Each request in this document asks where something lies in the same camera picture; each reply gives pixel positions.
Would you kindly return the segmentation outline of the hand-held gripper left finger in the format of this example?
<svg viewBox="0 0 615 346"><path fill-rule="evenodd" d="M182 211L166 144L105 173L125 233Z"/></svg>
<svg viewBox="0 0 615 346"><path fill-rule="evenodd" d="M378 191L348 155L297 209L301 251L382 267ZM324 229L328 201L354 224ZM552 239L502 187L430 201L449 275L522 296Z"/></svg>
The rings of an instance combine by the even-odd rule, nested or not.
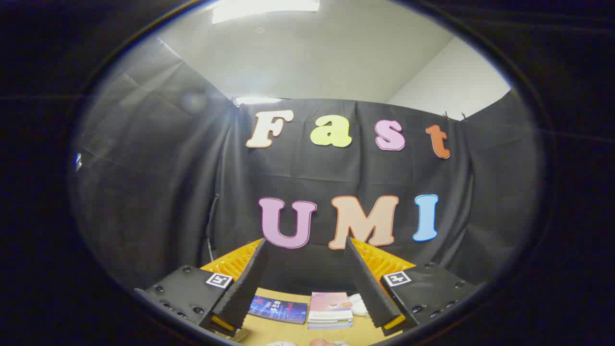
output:
<svg viewBox="0 0 615 346"><path fill-rule="evenodd" d="M183 265L136 297L185 331L212 338L235 337L242 328L270 259L262 238L229 252L204 267Z"/></svg>

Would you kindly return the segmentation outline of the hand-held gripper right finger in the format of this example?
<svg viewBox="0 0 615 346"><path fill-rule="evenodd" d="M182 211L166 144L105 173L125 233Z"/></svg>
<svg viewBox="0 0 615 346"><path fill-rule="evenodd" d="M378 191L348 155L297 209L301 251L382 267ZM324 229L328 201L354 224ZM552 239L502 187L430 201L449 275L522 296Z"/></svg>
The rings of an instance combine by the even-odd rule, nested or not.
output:
<svg viewBox="0 0 615 346"><path fill-rule="evenodd" d="M435 320L478 290L433 262L409 263L350 236L344 259L373 325L386 336Z"/></svg>

